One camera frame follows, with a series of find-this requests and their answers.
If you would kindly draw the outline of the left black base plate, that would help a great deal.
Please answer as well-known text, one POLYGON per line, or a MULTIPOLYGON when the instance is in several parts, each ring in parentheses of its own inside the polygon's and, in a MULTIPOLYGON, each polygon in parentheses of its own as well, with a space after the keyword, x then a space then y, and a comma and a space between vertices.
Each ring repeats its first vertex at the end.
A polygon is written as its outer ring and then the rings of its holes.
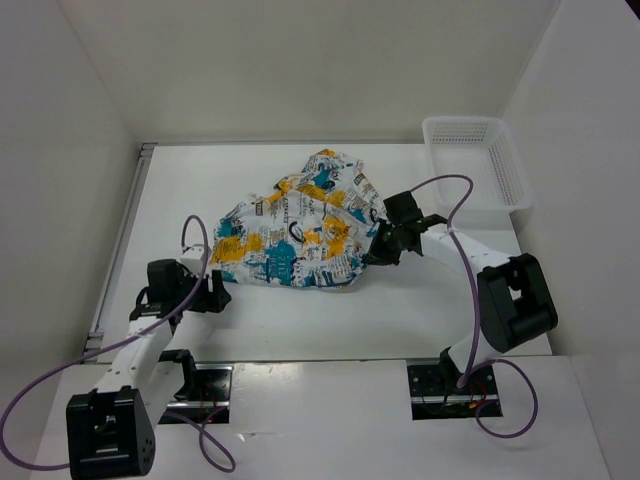
POLYGON ((187 397, 172 400, 161 417, 161 424, 177 424, 176 413, 202 424, 228 424, 230 416, 233 366, 231 364, 197 363, 194 387, 187 397))

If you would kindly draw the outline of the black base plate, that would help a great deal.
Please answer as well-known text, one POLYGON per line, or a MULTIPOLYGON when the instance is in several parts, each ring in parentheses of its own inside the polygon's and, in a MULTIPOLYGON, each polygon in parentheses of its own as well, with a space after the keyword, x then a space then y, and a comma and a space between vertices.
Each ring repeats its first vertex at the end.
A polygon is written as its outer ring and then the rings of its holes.
POLYGON ((452 420, 502 417, 492 367, 471 375, 463 388, 448 386, 436 359, 408 361, 406 365, 412 419, 452 420))
POLYGON ((230 416, 233 366, 231 364, 197 363, 194 387, 187 397, 172 400, 161 417, 161 424, 177 424, 176 413, 202 424, 228 424, 230 416))

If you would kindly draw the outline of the white teal yellow patterned shorts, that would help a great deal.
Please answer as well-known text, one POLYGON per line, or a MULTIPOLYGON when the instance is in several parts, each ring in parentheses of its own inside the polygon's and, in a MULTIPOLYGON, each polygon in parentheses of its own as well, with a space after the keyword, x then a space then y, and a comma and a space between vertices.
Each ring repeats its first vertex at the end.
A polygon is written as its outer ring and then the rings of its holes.
POLYGON ((209 260, 238 284, 341 289, 364 272, 386 209, 363 161, 324 149, 219 220, 209 260))

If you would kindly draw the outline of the white perforated plastic basket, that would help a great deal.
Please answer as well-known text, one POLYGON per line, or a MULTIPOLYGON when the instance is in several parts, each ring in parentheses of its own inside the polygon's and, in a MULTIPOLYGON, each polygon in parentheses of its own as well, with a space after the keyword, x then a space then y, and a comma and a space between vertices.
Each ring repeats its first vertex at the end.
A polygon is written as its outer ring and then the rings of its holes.
POLYGON ((531 207, 532 190, 503 120, 483 116, 429 117, 422 122, 422 130, 432 174, 459 174, 473 181, 464 210, 510 214, 531 207))

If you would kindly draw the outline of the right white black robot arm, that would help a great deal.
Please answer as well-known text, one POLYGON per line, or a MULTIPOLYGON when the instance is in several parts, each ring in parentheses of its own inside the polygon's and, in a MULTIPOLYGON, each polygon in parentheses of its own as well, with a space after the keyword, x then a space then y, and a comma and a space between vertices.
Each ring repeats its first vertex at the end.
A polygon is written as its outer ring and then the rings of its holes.
POLYGON ((558 314, 544 273, 531 254, 512 256, 455 230, 438 214, 426 216, 412 193, 384 200, 365 262, 397 265, 403 252, 437 261, 472 282, 472 332, 446 348, 439 359, 440 385, 460 393, 474 372, 558 325, 558 314))

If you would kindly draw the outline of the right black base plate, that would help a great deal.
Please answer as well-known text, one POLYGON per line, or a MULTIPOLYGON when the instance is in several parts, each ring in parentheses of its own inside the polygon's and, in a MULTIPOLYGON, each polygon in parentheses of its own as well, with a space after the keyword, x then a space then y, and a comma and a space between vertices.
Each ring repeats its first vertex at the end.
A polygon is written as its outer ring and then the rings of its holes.
POLYGON ((492 367, 471 375, 463 388, 448 386, 436 359, 408 361, 406 365, 412 419, 452 420, 502 417, 492 367))

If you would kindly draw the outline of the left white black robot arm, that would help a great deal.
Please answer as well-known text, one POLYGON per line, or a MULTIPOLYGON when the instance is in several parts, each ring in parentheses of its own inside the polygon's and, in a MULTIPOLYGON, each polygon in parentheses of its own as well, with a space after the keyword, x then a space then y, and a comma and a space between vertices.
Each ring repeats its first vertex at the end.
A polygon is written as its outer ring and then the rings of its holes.
POLYGON ((221 272, 156 260, 129 316, 126 345, 107 373, 66 406, 69 469, 74 479, 147 475, 156 454, 155 428, 172 398, 196 394, 200 376, 187 349, 169 344, 183 314, 220 313, 231 296, 221 272))

